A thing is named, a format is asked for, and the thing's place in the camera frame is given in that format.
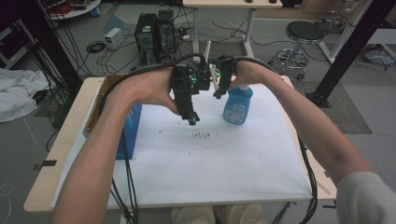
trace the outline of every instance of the white cloth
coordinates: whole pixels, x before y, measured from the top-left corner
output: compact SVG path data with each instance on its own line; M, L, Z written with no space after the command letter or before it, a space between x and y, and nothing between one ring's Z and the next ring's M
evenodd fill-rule
M339 223L396 223L396 193L371 172L359 172L341 180L337 189Z
M229 205L224 210L225 214L216 213L224 224L268 224L258 203ZM175 224L216 224L212 206L174 208L172 221Z
M37 108L32 97L49 83L42 72L0 68L0 122L28 115Z

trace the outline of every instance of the white device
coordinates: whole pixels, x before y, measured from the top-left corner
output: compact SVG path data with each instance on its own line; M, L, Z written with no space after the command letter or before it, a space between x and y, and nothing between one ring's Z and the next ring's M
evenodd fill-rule
M120 28L113 28L105 35L107 46L110 49L118 48L124 41L124 37Z

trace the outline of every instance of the forearm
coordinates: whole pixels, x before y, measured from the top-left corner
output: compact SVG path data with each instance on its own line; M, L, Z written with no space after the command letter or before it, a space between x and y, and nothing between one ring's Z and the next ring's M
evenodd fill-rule
M297 133L335 185L346 175L371 171L358 150L316 105L276 74L267 76L263 84L282 104Z
M130 105L117 99L105 106L64 181L52 223L103 221L118 142L129 109Z

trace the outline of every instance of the white paper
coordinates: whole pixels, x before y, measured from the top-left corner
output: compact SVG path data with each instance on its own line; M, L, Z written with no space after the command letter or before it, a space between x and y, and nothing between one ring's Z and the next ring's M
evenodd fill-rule
M312 197L279 102L264 86L251 88L243 125L222 118L227 96L217 100L212 90L192 96L201 119L195 126L165 107L143 105L130 161L140 207ZM75 144L72 150L81 146ZM130 204L123 161L116 162L114 178L123 201ZM110 197L108 205L117 204Z

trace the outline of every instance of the blue spray bottle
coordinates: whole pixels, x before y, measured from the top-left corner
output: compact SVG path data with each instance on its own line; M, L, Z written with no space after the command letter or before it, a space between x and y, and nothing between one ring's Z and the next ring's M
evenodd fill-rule
M248 116L250 98L253 90L241 85L228 91L228 100L224 106L223 118L233 124L243 124Z

